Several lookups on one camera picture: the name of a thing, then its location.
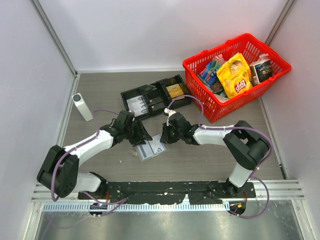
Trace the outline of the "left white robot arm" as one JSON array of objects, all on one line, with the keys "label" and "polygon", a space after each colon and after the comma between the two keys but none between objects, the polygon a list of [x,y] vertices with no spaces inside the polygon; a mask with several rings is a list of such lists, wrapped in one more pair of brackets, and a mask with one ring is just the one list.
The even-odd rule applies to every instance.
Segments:
[{"label": "left white robot arm", "polygon": [[54,202],[80,192],[91,199],[102,199],[108,190],[107,180],[95,172],[81,173],[79,167],[124,140],[135,147],[152,139],[133,112],[122,110],[111,123],[99,127],[86,139],[65,147],[52,146],[36,179],[50,190]]}]

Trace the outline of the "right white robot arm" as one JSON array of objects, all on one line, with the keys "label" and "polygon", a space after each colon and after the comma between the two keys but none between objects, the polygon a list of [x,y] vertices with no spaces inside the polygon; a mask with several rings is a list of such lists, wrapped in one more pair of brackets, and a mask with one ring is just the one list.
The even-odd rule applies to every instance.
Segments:
[{"label": "right white robot arm", "polygon": [[174,144],[181,140],[188,145],[220,145],[228,148],[236,161],[226,180],[225,190],[230,197],[236,198],[243,193],[245,183],[273,151],[271,140],[246,121],[212,127],[192,125],[181,113],[167,108],[164,114],[167,115],[167,120],[162,125],[162,143]]}]

